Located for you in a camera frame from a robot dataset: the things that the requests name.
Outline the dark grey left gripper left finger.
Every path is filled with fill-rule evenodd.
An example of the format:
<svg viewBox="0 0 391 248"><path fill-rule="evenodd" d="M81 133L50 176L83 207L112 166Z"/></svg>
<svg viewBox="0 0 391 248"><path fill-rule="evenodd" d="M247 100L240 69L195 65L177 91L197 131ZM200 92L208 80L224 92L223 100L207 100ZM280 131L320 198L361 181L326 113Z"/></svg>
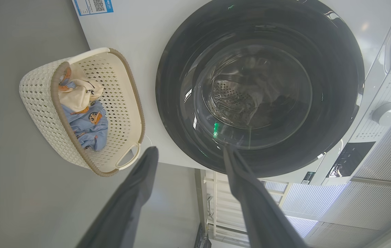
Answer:
<svg viewBox="0 0 391 248"><path fill-rule="evenodd" d="M158 148L149 147L95 218L78 248L132 248L142 206L150 199Z"/></svg>

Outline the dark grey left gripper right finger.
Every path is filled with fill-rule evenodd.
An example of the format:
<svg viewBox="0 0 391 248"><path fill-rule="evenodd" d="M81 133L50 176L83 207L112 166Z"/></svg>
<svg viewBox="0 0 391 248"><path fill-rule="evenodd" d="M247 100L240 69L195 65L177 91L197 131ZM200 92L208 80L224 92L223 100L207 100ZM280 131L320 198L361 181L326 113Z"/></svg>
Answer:
<svg viewBox="0 0 391 248"><path fill-rule="evenodd" d="M306 248L293 228L238 150L223 148L224 165L232 195L241 204L252 248Z"/></svg>

